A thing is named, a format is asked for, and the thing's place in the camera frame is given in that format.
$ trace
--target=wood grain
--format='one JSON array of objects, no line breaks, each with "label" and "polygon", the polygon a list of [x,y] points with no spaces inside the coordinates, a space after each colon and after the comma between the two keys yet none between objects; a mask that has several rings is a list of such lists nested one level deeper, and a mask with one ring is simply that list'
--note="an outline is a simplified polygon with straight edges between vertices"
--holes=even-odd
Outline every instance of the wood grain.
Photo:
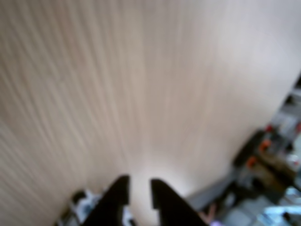
[{"label": "wood grain", "polygon": [[299,0],[0,0],[0,224],[51,225],[132,176],[182,195],[230,170],[301,69]]}]

